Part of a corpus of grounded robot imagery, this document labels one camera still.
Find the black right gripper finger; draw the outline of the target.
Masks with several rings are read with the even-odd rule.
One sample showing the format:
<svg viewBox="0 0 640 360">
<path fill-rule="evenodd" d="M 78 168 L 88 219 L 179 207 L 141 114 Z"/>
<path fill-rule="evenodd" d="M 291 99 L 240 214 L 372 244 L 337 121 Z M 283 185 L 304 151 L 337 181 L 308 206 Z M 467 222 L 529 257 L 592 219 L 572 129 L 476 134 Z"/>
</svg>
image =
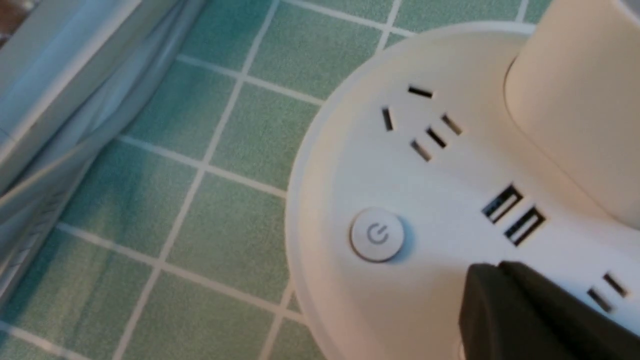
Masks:
<svg viewBox="0 0 640 360">
<path fill-rule="evenodd" d="M 467 360 L 637 360 L 638 335 L 522 262 L 473 263 L 458 317 Z"/>
</svg>

